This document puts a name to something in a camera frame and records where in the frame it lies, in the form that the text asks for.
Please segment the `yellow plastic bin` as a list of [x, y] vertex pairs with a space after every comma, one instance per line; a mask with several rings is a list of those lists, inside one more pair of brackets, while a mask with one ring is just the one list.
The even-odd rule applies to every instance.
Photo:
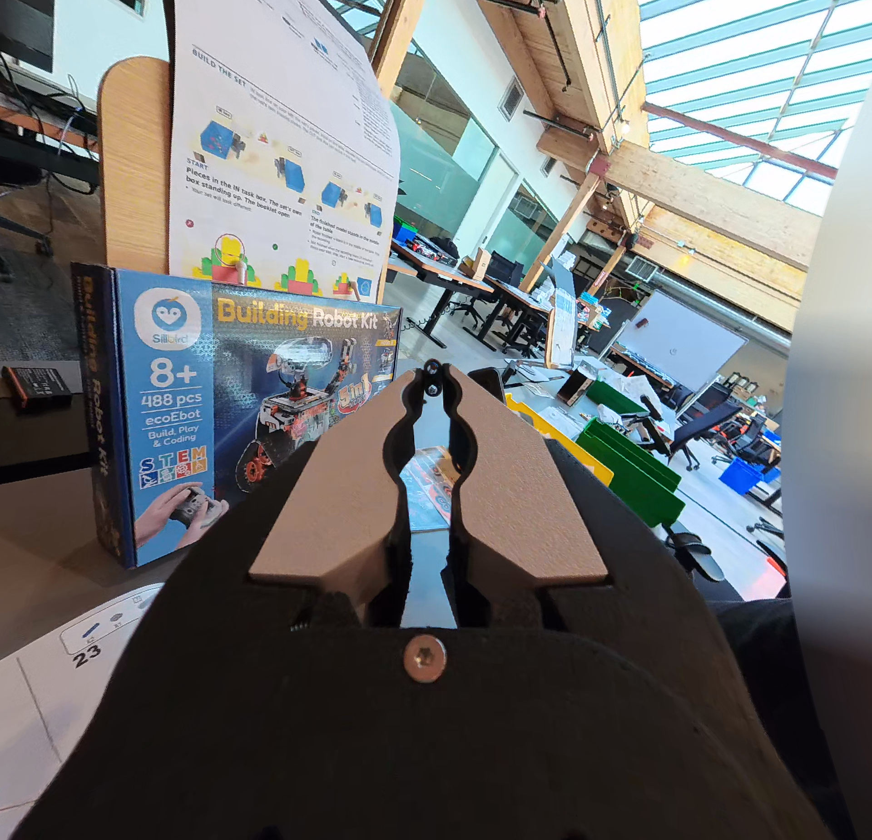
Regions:
[[541, 417], [526, 403], [517, 400], [511, 393], [506, 393], [507, 408], [517, 414], [522, 420], [527, 421], [545, 440], [555, 441], [568, 453], [576, 458], [583, 466], [600, 480], [605, 486], [609, 486], [614, 477], [612, 470], [599, 462], [591, 453], [582, 449], [569, 436], [561, 432], [552, 422]]

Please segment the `white whiteboard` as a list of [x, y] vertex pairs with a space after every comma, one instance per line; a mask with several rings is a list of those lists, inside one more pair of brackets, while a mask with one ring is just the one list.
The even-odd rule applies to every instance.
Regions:
[[656, 291], [627, 321], [615, 343], [696, 393], [714, 380], [747, 339]]

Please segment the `wood-edged monitor desk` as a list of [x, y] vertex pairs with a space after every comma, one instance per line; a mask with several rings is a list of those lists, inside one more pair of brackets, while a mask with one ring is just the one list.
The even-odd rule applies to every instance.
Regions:
[[73, 125], [74, 116], [67, 119], [59, 118], [53, 114], [31, 114], [25, 110], [20, 101], [12, 96], [1, 95], [1, 121], [22, 130], [41, 135], [53, 140], [57, 144], [64, 143], [66, 146], [81, 150], [85, 154], [99, 155], [100, 144], [95, 134]]

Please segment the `large printed instruction sheet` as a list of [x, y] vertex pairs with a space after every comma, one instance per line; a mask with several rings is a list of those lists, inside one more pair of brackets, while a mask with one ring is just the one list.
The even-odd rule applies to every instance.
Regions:
[[398, 129], [322, 0], [173, 0], [168, 269], [375, 303]]

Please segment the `small brown open box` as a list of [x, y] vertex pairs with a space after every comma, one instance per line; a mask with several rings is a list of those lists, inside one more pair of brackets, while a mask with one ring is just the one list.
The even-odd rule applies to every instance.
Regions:
[[571, 408], [598, 379], [598, 371], [584, 364], [576, 366], [555, 393], [555, 398]]

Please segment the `open instruction booklet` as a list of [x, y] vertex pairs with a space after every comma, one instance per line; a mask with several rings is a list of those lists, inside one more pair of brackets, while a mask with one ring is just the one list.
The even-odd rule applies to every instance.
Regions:
[[71, 755], [161, 588], [117, 596], [2, 659], [2, 838], [11, 837]]

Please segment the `black office chair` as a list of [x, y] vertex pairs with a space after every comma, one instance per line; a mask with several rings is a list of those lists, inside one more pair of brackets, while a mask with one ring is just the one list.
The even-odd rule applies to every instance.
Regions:
[[644, 428], [649, 439], [638, 446], [648, 452], [657, 452], [666, 456], [669, 462], [678, 453], [683, 453], [687, 461], [686, 470], [688, 472], [699, 470], [699, 460], [688, 448], [688, 444], [693, 440], [708, 436], [716, 426], [732, 419], [740, 410], [740, 404], [725, 401], [701, 416], [679, 425], [674, 429], [670, 442], [667, 442], [658, 433], [657, 427], [650, 417], [645, 418], [638, 427]]
[[702, 539], [680, 522], [664, 527], [664, 545], [691, 579], [698, 575], [710, 583], [725, 582], [725, 574]]

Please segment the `green plastic bin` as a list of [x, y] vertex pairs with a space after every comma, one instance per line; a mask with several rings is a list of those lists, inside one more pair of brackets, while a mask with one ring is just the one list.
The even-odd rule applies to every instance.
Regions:
[[642, 414], [649, 415], [648, 408], [637, 400], [633, 400], [607, 382], [597, 379], [585, 391], [585, 397], [597, 406], [613, 411], [619, 416]]
[[670, 492], [620, 453], [583, 431], [575, 443], [612, 470], [611, 491], [649, 527], [671, 526], [680, 519], [685, 502], [678, 490]]
[[668, 464], [660, 461], [657, 456], [640, 444], [633, 442], [628, 436], [616, 430], [612, 425], [598, 418], [592, 418], [584, 428], [585, 434], [605, 443], [606, 446], [620, 453], [627, 461], [634, 463], [648, 476], [670, 492], [678, 489], [681, 477], [671, 470]]

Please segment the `distant instruction sheet stand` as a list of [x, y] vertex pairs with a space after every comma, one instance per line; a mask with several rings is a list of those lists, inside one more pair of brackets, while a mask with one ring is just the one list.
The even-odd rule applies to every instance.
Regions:
[[549, 369], [567, 368], [573, 364], [578, 333], [576, 298], [556, 288], [552, 300], [543, 360]]

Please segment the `rounded wooden board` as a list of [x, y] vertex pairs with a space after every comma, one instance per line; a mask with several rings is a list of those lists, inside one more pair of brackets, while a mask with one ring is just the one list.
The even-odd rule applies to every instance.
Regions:
[[151, 57], [119, 61], [97, 98], [105, 263], [169, 272], [171, 69]]

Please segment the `clear plastic bags pile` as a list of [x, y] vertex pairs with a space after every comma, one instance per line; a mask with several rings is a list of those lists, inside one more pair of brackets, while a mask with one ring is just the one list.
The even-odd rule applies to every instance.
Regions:
[[650, 385], [647, 376], [643, 374], [626, 376], [614, 372], [600, 372], [598, 379], [607, 382], [629, 398], [644, 404], [648, 408], [649, 414], [652, 410], [659, 413], [659, 397], [654, 387]]

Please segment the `black battery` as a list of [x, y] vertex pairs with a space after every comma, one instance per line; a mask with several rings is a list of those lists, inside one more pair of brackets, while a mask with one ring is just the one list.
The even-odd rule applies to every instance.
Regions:
[[51, 367], [3, 366], [2, 377], [20, 415], [68, 409], [73, 394], [60, 373]]

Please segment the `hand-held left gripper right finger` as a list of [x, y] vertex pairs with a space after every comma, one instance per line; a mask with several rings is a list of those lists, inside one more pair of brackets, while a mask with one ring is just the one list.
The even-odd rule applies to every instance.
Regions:
[[551, 590], [609, 573], [535, 423], [453, 365], [443, 366], [452, 490], [443, 579], [458, 627], [540, 617]]

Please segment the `black red model car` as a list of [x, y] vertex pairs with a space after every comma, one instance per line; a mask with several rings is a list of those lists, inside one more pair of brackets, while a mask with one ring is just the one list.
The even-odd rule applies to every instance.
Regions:
[[410, 251], [437, 263], [455, 266], [460, 260], [456, 246], [445, 237], [436, 236], [430, 239], [418, 232], [407, 241], [406, 246]]

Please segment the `small printed instruction sheet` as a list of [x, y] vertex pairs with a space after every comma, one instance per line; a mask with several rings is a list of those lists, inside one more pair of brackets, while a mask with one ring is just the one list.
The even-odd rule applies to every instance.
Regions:
[[446, 447], [417, 449], [400, 476], [406, 486], [411, 532], [447, 529], [451, 522], [452, 490], [459, 473]]

